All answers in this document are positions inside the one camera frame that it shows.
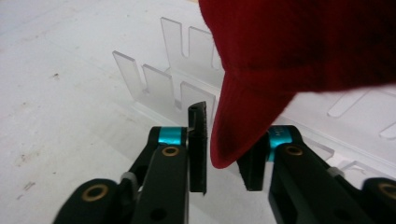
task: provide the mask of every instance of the white surface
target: white surface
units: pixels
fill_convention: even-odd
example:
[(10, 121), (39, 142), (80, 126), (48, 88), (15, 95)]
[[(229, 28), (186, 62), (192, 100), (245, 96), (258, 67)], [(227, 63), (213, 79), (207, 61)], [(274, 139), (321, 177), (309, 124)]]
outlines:
[[(0, 1), (0, 223), (50, 223), (77, 186), (129, 169), (159, 123), (133, 106), (112, 51), (165, 71), (161, 17), (182, 22), (185, 55), (188, 27), (207, 31), (184, 0)], [(301, 94), (277, 123), (299, 125), (359, 187), (396, 176), (395, 92)], [(266, 198), (235, 165), (209, 167), (191, 223), (274, 223)]]
[[(205, 29), (189, 1), (0, 1), (0, 223), (51, 223), (77, 186), (129, 169), (157, 123), (111, 53), (165, 69), (163, 16)], [(191, 223), (274, 222), (235, 173), (209, 169)]]

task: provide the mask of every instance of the red cloth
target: red cloth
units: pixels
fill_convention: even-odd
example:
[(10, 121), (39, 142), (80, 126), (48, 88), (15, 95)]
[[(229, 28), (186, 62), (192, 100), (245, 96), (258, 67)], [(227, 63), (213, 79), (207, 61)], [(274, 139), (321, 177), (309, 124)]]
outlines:
[(200, 0), (225, 70), (211, 137), (224, 168), (296, 92), (396, 82), (394, 0)]

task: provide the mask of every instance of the red towel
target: red towel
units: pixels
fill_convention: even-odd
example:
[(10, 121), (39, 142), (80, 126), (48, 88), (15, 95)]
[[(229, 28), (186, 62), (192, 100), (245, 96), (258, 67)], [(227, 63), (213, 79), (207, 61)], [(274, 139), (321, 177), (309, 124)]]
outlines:
[(396, 82), (394, 0), (200, 0), (225, 70), (211, 137), (224, 168), (295, 93)]

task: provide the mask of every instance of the brass screw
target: brass screw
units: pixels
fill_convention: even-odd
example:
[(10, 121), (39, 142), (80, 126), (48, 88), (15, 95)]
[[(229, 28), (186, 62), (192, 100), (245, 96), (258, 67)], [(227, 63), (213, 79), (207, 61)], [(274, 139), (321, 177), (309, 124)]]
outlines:
[(176, 156), (180, 150), (177, 147), (166, 147), (163, 149), (163, 155), (167, 157)]
[[(99, 189), (101, 190), (99, 193), (94, 193), (92, 195), (92, 191)], [(87, 203), (91, 203), (91, 202), (95, 202), (98, 201), (99, 199), (105, 197), (105, 195), (107, 195), (108, 192), (108, 186), (104, 185), (104, 184), (97, 184), (97, 185), (93, 185), (90, 186), (89, 188), (87, 188), (83, 193), (82, 193), (82, 200), (84, 200)]]
[(378, 188), (381, 192), (393, 200), (396, 200), (396, 186), (389, 183), (380, 183), (378, 184)]

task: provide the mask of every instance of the transparent acrylic rack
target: transparent acrylic rack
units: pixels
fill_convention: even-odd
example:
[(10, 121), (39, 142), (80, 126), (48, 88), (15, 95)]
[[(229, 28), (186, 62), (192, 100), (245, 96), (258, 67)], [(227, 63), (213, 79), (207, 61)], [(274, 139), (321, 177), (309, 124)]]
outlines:
[(170, 67), (162, 72), (144, 64), (143, 74), (139, 74), (133, 58), (114, 51), (113, 56), (126, 85), (134, 100), (148, 108), (149, 113), (179, 125), (187, 125), (187, 108), (190, 105), (206, 101), (207, 121), (211, 126), (224, 74), (212, 35), (190, 27), (189, 55), (185, 56), (181, 23), (166, 18), (161, 18), (161, 23)]
[[(134, 98), (134, 106), (154, 119), (165, 120), (163, 125), (187, 125), (188, 106), (206, 101), (210, 131), (224, 74), (212, 35), (190, 27), (189, 55), (185, 56), (181, 23), (166, 18), (161, 18), (161, 23), (170, 64), (166, 71), (144, 64), (143, 74), (140, 74), (133, 58), (113, 52)], [(380, 117), (372, 115), (374, 119), (361, 122), (367, 117), (365, 112), (372, 110), (369, 105), (373, 96), (377, 95), (386, 102), (388, 112), (385, 111)], [(392, 86), (324, 95), (307, 93), (299, 94), (276, 124), (297, 126), (306, 143), (323, 160), (343, 171), (346, 178), (359, 188), (362, 181), (369, 177), (396, 178), (394, 111), (396, 88)], [(367, 125), (367, 122), (373, 122), (373, 125)], [(356, 144), (352, 137), (349, 138), (355, 135), (362, 143)]]

